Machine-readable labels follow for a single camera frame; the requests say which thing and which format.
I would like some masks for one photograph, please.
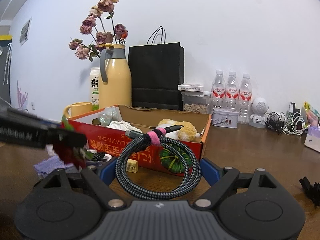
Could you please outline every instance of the purple towel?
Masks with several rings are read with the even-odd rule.
[[[36,165],[33,165],[36,172],[38,172],[43,177],[46,177],[48,174],[53,172],[55,169],[62,168],[62,169],[68,169],[72,167],[73,164],[64,164],[62,160],[60,160],[58,155],[55,155],[47,160],[43,160],[42,162],[39,162]]]

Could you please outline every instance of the red box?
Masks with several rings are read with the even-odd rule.
[[[119,156],[131,139],[125,136],[125,131],[91,124],[92,120],[97,118],[99,112],[102,112],[103,110],[104,109],[99,109],[72,117],[69,119],[69,123],[76,131],[84,133],[87,136],[90,149],[96,149],[98,152],[105,151],[112,156]],[[139,128],[144,133],[152,130],[162,119],[166,118],[179,122],[191,122],[202,136],[198,138],[197,142],[183,141],[183,143],[188,145],[194,152],[196,158],[200,160],[201,155],[204,152],[205,142],[210,127],[211,116],[209,114],[127,106],[117,106],[117,110],[119,110],[124,121],[130,122],[132,126]],[[162,147],[150,146],[145,151],[132,154],[130,158],[137,160],[140,167],[182,176],[183,173],[176,168],[177,164],[174,166],[176,168],[174,170],[175,173],[170,172],[173,171],[172,166],[171,168],[170,166],[165,168],[161,164],[159,154],[162,150]]]

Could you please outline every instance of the stuffed toy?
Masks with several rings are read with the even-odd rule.
[[[171,119],[163,119],[159,122],[157,127],[165,128],[172,125],[183,125],[183,127],[178,131],[174,131],[165,135],[169,138],[193,142],[196,138],[201,136],[199,133],[197,133],[196,128],[190,122],[177,122]]]

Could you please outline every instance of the yellow thermos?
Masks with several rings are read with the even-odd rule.
[[[106,43],[100,56],[99,108],[131,106],[131,72],[122,44]]]

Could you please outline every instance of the black paper bag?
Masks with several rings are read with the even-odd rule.
[[[182,110],[178,85],[184,83],[184,48],[180,43],[129,48],[132,106]]]

